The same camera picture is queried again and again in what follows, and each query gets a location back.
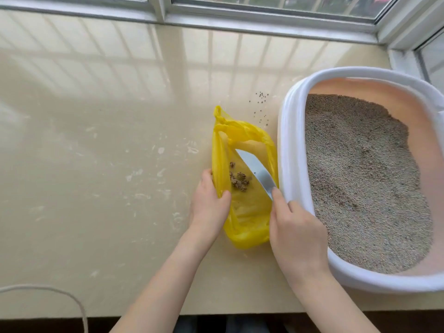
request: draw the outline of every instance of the clumped litter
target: clumped litter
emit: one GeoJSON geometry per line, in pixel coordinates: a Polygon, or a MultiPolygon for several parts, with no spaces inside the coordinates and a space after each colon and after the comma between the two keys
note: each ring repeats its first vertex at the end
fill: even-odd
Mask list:
{"type": "MultiPolygon", "coordinates": [[[[235,166],[236,163],[230,162],[230,168],[234,168],[235,166]]],[[[247,176],[242,172],[238,172],[236,177],[234,176],[233,172],[230,172],[230,181],[233,187],[235,189],[239,189],[241,192],[246,192],[247,186],[250,184],[247,176]]]]}
{"type": "Polygon", "coordinates": [[[407,127],[383,106],[308,96],[305,143],[316,216],[333,252],[384,274],[414,267],[432,244],[430,209],[407,137],[407,127]]]}

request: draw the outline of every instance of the cat litter box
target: cat litter box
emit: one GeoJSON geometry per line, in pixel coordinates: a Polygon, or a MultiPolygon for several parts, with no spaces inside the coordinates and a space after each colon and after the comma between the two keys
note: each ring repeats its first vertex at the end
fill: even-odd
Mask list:
{"type": "MultiPolygon", "coordinates": [[[[279,112],[277,151],[279,185],[282,193],[287,201],[297,200],[307,211],[315,214],[305,148],[305,105],[309,93],[313,91],[319,91],[314,92],[319,94],[325,93],[323,92],[325,89],[320,89],[321,84],[340,83],[339,79],[333,80],[333,78],[350,82],[376,82],[379,87],[396,89],[397,95],[403,93],[410,98],[413,96],[414,101],[420,103],[422,112],[430,122],[430,128],[426,132],[430,134],[429,139],[433,139],[436,146],[435,154],[432,154],[430,159],[426,158],[428,155],[423,155],[424,151],[417,152],[416,155],[421,157],[421,161],[418,161],[411,150],[421,173],[421,190],[429,202],[433,218],[433,244],[428,255],[410,270],[397,274],[382,274],[348,263],[329,248],[328,259],[333,275],[344,286],[371,292],[412,293],[444,290],[444,258],[442,257],[444,207],[440,202],[444,200],[444,96],[429,83],[394,71],[372,67],[327,69],[296,83],[286,95],[279,112]],[[425,189],[427,179],[429,187],[425,189]]],[[[344,91],[348,93],[341,93],[337,89],[332,91],[331,93],[337,95],[359,97],[351,94],[347,86],[344,87],[344,91]]],[[[375,94],[367,100],[378,103],[377,98],[375,94]]],[[[430,148],[427,144],[420,147],[430,148]]]]}

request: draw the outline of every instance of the right hand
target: right hand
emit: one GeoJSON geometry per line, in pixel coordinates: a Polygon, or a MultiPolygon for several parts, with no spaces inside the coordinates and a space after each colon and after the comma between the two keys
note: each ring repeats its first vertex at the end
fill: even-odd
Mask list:
{"type": "Polygon", "coordinates": [[[325,226],[296,201],[287,204],[279,189],[272,196],[270,243],[290,286],[331,275],[325,226]]]}

